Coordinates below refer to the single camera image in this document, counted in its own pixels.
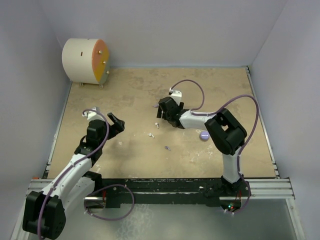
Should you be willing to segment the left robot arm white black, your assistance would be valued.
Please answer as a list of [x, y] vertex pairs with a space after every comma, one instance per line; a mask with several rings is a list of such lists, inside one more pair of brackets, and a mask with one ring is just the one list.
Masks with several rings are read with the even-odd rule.
[[31, 191], [25, 199], [22, 229], [41, 240], [57, 239], [62, 233], [67, 213], [77, 200], [86, 195], [98, 196], [103, 191], [101, 177], [90, 169], [103, 153], [107, 140], [125, 130], [125, 121], [111, 112], [106, 116], [97, 109], [86, 109], [86, 134], [66, 167], [46, 187]]

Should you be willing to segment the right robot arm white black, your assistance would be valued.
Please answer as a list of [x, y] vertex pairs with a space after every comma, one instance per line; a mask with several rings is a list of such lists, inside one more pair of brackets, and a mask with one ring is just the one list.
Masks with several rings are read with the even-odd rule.
[[242, 190], [251, 195], [250, 185], [244, 180], [240, 167], [240, 150], [245, 145], [247, 131], [228, 109], [223, 108], [211, 116], [208, 113], [193, 114], [191, 110], [184, 109], [182, 102], [177, 103], [167, 96], [159, 100], [156, 117], [166, 120], [174, 128], [207, 131], [222, 154], [223, 192], [233, 196]]

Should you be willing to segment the purple charging case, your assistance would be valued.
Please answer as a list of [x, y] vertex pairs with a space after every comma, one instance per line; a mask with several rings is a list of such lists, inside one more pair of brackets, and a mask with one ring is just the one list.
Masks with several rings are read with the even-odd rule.
[[208, 141], [210, 139], [210, 134], [208, 131], [201, 131], [200, 134], [199, 134], [199, 139], [201, 141]]

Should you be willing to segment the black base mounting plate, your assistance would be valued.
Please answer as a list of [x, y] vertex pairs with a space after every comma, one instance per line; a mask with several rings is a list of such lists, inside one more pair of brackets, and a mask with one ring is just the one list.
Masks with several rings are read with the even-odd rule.
[[218, 178], [102, 178], [93, 181], [92, 197], [104, 202], [105, 208], [122, 204], [136, 205], [205, 205], [230, 211], [242, 207], [247, 191], [227, 193]]

